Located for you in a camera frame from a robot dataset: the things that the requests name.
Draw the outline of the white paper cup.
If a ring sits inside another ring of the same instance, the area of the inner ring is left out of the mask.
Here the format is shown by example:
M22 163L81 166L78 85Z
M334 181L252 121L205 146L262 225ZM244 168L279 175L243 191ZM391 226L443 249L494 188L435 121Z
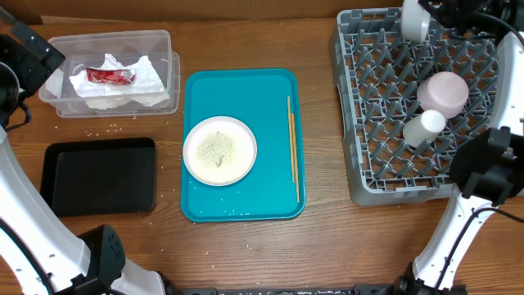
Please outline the white paper cup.
M425 140L432 142L445 128L445 124L446 118L440 112L424 111L404 125L404 140L412 147L417 147Z

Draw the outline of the grey bowl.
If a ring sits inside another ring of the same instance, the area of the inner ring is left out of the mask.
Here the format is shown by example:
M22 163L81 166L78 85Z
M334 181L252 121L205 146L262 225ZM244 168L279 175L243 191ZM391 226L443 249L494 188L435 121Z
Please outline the grey bowl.
M400 15L402 36L415 43L426 40L430 25L430 14L418 3L418 0L404 0Z

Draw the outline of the white napkin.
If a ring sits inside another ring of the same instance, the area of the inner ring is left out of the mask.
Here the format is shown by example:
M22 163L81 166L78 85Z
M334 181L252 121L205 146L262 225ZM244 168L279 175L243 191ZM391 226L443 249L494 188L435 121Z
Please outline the white napkin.
M169 100L169 96L165 93L165 86L148 56L141 56L136 63L124 66L112 54L106 53L101 66L88 68L128 69L133 70L136 74L135 80L125 86L91 83L86 74L87 68L77 75L70 76L69 81L79 97L97 97L97 99L86 101L89 108L107 110L123 106L131 101L138 102L145 107L152 107L159 102Z

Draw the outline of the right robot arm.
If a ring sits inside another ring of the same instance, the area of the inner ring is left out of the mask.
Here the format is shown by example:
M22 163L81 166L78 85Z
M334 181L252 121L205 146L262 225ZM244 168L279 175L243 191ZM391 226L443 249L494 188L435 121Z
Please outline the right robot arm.
M444 215L390 294L465 294L466 288L453 285L460 262L483 224L523 189L523 3L405 1L403 37L423 42L431 18L460 35L495 38L499 84L488 128L451 161L454 187Z

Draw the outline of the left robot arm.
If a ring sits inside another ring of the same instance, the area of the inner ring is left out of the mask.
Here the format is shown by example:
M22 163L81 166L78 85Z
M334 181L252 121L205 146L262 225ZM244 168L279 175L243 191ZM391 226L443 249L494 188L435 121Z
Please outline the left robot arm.
M124 254L109 225L74 235L43 200L16 159L7 134L21 109L65 57L10 12L1 19L1 256L24 294L177 294L162 273L145 270Z

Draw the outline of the white plate with rice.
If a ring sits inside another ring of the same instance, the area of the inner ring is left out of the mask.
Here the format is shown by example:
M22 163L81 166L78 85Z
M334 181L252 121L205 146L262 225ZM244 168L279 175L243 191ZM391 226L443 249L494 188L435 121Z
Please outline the white plate with rice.
M230 116L214 116L197 123L183 143L189 174L203 184L227 186L243 179L257 158L251 129Z

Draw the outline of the red snack wrapper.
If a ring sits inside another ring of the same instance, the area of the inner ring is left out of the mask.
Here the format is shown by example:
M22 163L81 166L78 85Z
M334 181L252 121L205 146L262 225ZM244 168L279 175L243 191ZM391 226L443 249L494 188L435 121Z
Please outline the red snack wrapper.
M97 68L87 68L86 74L88 81L95 84L109 84L116 86L130 85L136 77L133 70L103 70Z

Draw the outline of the small pink bowl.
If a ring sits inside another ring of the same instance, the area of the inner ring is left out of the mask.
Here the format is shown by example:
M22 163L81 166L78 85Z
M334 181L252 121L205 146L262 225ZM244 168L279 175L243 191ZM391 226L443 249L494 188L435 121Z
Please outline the small pink bowl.
M442 71L424 80L417 91L417 99L424 110L440 112L444 118L456 117L469 96L466 81L454 72Z

